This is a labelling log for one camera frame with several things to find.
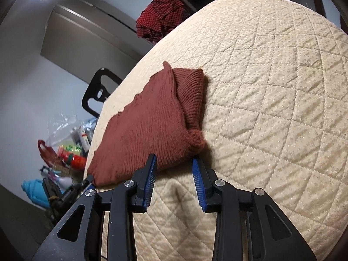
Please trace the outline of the rust red knit sweater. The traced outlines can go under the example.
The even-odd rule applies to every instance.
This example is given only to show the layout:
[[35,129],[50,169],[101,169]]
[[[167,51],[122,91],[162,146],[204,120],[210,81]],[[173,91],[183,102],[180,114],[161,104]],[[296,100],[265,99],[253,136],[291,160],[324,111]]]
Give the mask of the rust red knit sweater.
[[109,120],[87,174],[97,187],[132,177],[150,154],[159,171],[175,167],[205,147],[201,122],[205,75],[202,69],[172,68],[153,74],[123,111]]

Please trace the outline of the blue thermos bottle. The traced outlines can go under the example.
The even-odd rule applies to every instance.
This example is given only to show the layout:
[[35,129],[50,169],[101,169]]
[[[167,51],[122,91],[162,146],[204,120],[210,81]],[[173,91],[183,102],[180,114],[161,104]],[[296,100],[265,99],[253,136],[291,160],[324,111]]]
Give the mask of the blue thermos bottle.
[[45,209],[50,208],[50,203],[42,186],[42,180],[28,180],[23,181],[22,190],[27,194],[30,201],[35,205],[40,206]]

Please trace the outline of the red drink bottle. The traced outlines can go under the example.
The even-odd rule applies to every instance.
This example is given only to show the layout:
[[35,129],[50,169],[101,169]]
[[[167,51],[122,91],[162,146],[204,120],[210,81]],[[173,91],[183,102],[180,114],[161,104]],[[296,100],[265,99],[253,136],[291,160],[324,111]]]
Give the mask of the red drink bottle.
[[57,150],[57,155],[60,157],[66,165],[70,166],[72,169],[77,171],[83,171],[85,169],[85,165],[87,159],[80,155],[76,155],[63,147],[59,147]]

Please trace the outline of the white medicine box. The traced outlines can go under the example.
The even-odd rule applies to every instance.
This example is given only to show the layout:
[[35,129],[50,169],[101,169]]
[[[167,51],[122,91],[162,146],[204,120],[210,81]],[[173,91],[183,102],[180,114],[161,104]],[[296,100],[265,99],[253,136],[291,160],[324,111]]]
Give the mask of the white medicine box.
[[77,130],[77,134],[79,136],[79,139],[80,139],[80,142],[81,142],[81,145],[83,147],[83,150],[87,153],[89,152],[89,149],[90,149],[90,142],[89,142],[89,138],[88,138],[88,135],[84,129],[83,126],[80,126]]

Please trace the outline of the clear plastic bag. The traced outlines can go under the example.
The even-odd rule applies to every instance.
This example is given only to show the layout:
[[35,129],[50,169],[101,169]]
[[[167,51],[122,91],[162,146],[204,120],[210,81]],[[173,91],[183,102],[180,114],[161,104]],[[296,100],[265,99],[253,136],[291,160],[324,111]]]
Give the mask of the clear plastic bag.
[[46,144],[48,146],[75,144],[82,147],[77,130],[80,126],[83,126],[91,145],[96,124],[97,118],[95,117],[81,120],[77,115],[59,114],[48,122],[49,134]]

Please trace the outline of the dark wooden chair left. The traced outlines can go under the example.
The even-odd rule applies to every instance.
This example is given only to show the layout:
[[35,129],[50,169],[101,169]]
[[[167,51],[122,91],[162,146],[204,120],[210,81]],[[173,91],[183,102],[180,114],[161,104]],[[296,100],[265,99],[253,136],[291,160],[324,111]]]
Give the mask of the dark wooden chair left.
[[107,76],[112,80],[112,82],[116,83],[117,85],[120,85],[123,81],[107,68],[100,68],[98,71],[96,71],[93,78],[91,79],[91,82],[89,83],[89,86],[87,87],[87,90],[83,95],[81,102],[83,109],[85,109],[88,113],[96,118],[99,118],[100,114],[89,106],[89,100],[94,99],[97,102],[104,103],[105,100],[107,100],[107,98],[111,95],[107,91],[106,87],[101,83],[102,76]]

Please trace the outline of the grey cabinet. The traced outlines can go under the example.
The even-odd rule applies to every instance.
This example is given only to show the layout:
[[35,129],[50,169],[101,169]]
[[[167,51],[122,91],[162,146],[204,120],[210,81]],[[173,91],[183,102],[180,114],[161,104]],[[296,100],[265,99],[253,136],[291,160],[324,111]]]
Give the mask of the grey cabinet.
[[135,20],[109,3],[65,0],[50,13],[40,54],[89,83],[100,68],[124,79],[152,47],[137,36]]

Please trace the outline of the beige quilted table cover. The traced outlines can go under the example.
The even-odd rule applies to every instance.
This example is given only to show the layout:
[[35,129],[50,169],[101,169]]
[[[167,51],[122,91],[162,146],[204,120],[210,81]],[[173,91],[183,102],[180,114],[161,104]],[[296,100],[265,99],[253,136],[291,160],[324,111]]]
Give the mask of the beige quilted table cover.
[[238,189],[264,189],[318,260],[346,260],[347,35],[289,0],[215,0],[106,100],[92,151],[163,62],[208,79],[205,164]]

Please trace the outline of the red checkered shirt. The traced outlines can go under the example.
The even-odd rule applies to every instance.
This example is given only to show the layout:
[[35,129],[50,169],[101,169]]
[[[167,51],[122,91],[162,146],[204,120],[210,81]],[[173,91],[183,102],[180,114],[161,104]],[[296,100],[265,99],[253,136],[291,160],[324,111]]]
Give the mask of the red checkered shirt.
[[182,0],[152,0],[136,20],[137,37],[156,44],[190,15]]

